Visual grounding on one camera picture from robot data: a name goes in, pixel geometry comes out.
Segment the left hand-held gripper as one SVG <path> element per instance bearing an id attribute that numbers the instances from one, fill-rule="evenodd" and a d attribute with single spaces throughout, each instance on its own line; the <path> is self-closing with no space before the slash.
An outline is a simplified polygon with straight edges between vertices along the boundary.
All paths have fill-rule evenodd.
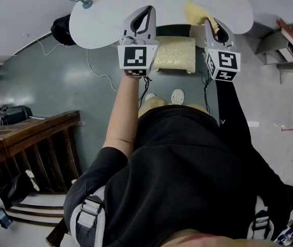
<path id="1" fill-rule="evenodd" d="M 121 35 L 117 47 L 120 69 L 128 77 L 148 77 L 158 51 L 155 8 L 135 10 L 124 20 Z"/>

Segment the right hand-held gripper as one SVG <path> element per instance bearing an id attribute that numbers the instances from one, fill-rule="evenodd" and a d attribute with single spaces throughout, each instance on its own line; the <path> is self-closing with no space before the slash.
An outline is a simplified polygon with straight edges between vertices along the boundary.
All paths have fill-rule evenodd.
<path id="1" fill-rule="evenodd" d="M 241 71 L 241 54 L 237 52 L 235 36 L 220 20 L 215 25 L 205 19 L 206 65 L 213 80 L 232 82 Z"/>

